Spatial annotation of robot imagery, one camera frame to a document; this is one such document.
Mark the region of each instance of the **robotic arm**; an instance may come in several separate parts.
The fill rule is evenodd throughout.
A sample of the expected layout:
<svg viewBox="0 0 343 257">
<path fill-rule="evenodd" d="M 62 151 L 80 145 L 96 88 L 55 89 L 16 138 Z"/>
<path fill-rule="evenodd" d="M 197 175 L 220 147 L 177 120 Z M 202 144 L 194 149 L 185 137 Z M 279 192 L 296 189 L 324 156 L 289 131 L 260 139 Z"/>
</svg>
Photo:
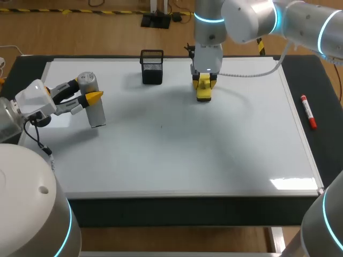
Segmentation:
<svg viewBox="0 0 343 257">
<path fill-rule="evenodd" d="M 197 0 L 194 68 L 219 73 L 226 34 L 245 44 L 273 34 L 329 60 L 343 58 L 343 12 L 294 0 Z"/>
</svg>

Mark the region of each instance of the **black cable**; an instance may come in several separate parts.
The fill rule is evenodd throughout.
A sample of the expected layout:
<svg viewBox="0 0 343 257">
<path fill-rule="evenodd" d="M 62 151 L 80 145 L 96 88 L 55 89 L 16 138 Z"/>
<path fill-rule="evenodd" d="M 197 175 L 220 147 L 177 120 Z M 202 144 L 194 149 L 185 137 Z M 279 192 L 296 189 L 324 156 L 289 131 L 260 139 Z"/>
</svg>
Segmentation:
<svg viewBox="0 0 343 257">
<path fill-rule="evenodd" d="M 168 14 L 171 14 L 171 13 L 173 12 L 173 7 L 172 7 L 172 5 L 169 3 L 169 1 L 168 1 L 168 6 L 170 7 L 170 12 L 169 12 Z"/>
<path fill-rule="evenodd" d="M 93 5 L 93 4 L 91 4 L 91 0 L 88 0 L 88 5 L 90 7 L 100 7 L 100 6 L 104 5 L 104 3 L 105 3 L 105 0 L 102 0 L 102 3 L 97 4 L 97 5 Z"/>
<path fill-rule="evenodd" d="M 336 70 L 336 73 L 337 73 L 337 76 L 338 76 L 338 80 L 339 80 L 339 86 L 340 86 L 339 102 L 341 102 L 342 101 L 342 81 L 341 81 L 341 77 L 339 75 L 337 66 L 335 64 L 333 66 L 334 66 L 334 69 Z"/>
<path fill-rule="evenodd" d="M 43 145 L 43 144 L 40 142 L 39 132 L 38 132 L 38 126 L 37 126 L 37 120 L 36 120 L 36 119 L 33 120 L 33 122 L 34 122 L 34 127 L 35 127 L 35 129 L 36 129 L 37 139 L 35 139 L 33 136 L 31 136 L 31 135 L 29 134 L 29 132 L 26 130 L 26 124 L 27 124 L 28 122 L 29 122 L 29 120 L 26 120 L 26 121 L 24 122 L 24 131 L 25 131 L 25 133 L 26 133 L 33 141 L 35 141 L 35 142 L 37 143 L 37 145 L 39 146 L 39 148 L 41 148 L 41 149 L 43 150 L 43 152 L 45 152 L 47 155 L 50 156 L 50 155 L 53 153 L 53 151 L 51 151 L 49 147 Z"/>
<path fill-rule="evenodd" d="M 40 141 L 38 141 L 38 139 L 35 139 L 33 136 L 31 136 L 28 132 L 27 132 L 27 130 L 26 130 L 26 124 L 29 122 L 29 120 L 27 120 L 27 121 L 25 121 L 24 122 L 24 131 L 25 131 L 25 133 L 33 140 L 33 141 L 35 141 L 37 144 L 38 144 L 38 146 L 39 147 L 41 147 L 41 145 L 42 145 L 42 143 L 40 142 Z"/>
<path fill-rule="evenodd" d="M 189 11 L 189 19 L 188 19 L 188 21 L 186 21 L 186 22 L 180 22 L 180 23 L 182 23 L 182 24 L 187 24 L 187 23 L 189 23 L 189 22 L 191 21 L 191 19 L 192 19 L 192 12 L 191 12 L 191 10 L 189 10 L 189 9 L 186 8 L 186 7 L 180 7 L 180 6 L 178 6 L 177 3 L 175 2 L 175 0 L 173 0 L 173 3 L 174 3 L 174 5 L 175 5 L 177 8 L 179 8 L 179 9 L 184 9 L 184 10 Z"/>
</svg>

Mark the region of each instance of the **yellow object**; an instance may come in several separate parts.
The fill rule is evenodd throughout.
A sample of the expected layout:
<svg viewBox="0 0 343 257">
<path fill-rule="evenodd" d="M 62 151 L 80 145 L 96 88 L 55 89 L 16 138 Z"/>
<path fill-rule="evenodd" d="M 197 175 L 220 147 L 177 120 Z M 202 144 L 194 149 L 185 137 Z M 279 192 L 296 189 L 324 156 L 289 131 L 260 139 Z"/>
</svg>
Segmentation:
<svg viewBox="0 0 343 257">
<path fill-rule="evenodd" d="M 263 44 L 263 41 L 261 41 L 261 42 L 258 44 L 258 51 L 261 52 L 263 48 L 264 48 L 264 44 Z"/>
<path fill-rule="evenodd" d="M 217 83 L 217 81 L 216 80 L 211 80 L 211 89 L 213 89 L 214 88 L 214 86 L 215 86 L 215 84 Z"/>
<path fill-rule="evenodd" d="M 209 102 L 211 100 L 210 74 L 200 74 L 199 85 L 197 87 L 197 100 L 199 102 Z"/>
<path fill-rule="evenodd" d="M 86 94 L 86 100 L 88 104 L 91 106 L 91 105 L 96 104 L 98 100 L 100 100 L 102 95 L 103 95 L 103 91 L 88 93 Z"/>
<path fill-rule="evenodd" d="M 2 90 L 2 86 L 4 85 L 5 80 L 4 79 L 0 79 L 0 92 Z"/>
<path fill-rule="evenodd" d="M 197 90 L 198 85 L 199 85 L 199 81 L 198 81 L 198 80 L 193 80 L 193 88 L 194 88 L 195 90 Z"/>
<path fill-rule="evenodd" d="M 63 11 L 62 11 L 62 14 L 63 14 L 63 15 L 66 15 L 66 14 L 68 14 L 68 13 L 70 13 L 70 12 L 71 12 L 70 10 L 63 10 Z"/>
<path fill-rule="evenodd" d="M 47 87 L 44 87 L 44 88 L 47 91 L 48 95 L 50 95 L 49 89 Z"/>
</svg>

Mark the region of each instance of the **whiteboard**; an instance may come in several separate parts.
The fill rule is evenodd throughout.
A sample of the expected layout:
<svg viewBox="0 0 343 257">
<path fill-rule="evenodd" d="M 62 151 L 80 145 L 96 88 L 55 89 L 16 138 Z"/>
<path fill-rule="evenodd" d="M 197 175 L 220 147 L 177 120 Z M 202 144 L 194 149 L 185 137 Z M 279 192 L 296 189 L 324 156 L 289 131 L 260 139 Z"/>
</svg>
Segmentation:
<svg viewBox="0 0 343 257">
<path fill-rule="evenodd" d="M 196 101 L 190 59 L 165 59 L 163 83 L 141 83 L 138 59 L 56 59 L 53 88 L 84 71 L 98 79 L 107 125 L 86 112 L 40 128 L 69 199 L 149 196 L 317 195 L 323 187 L 285 75 L 218 76 L 212 101 Z M 225 58 L 222 72 L 271 70 L 272 58 Z M 23 136 L 20 143 L 48 161 Z"/>
</svg>

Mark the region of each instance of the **white cylinder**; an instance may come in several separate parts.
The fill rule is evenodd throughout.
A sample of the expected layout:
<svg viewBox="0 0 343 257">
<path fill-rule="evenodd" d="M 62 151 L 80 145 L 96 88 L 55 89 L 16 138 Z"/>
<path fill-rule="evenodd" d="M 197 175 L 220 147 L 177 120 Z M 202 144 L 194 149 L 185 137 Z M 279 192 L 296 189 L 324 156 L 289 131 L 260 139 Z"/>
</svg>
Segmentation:
<svg viewBox="0 0 343 257">
<path fill-rule="evenodd" d="M 310 257 L 343 256 L 343 172 L 306 212 L 303 248 Z"/>
<path fill-rule="evenodd" d="M 226 0 L 221 15 L 228 35 L 238 44 L 270 34 L 277 25 L 272 0 Z"/>
<path fill-rule="evenodd" d="M 35 152 L 0 144 L 0 210 L 0 256 L 79 256 L 79 225 L 50 165 Z"/>
</svg>

